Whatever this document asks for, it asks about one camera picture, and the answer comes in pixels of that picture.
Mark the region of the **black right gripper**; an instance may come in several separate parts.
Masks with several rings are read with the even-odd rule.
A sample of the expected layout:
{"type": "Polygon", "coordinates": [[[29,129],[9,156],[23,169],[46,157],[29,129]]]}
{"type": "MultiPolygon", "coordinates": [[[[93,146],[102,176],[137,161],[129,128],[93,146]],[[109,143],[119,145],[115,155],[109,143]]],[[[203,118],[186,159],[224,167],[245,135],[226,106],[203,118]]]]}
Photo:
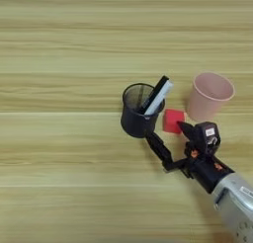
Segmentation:
{"type": "Polygon", "coordinates": [[[149,132],[145,139],[166,171],[182,170],[187,178],[196,179],[210,194],[224,177],[233,173],[233,170],[215,157],[219,144],[197,145],[193,142],[197,138],[195,127],[184,121],[178,121],[177,125],[190,140],[186,143],[184,159],[173,162],[170,150],[155,132],[149,132]]]}

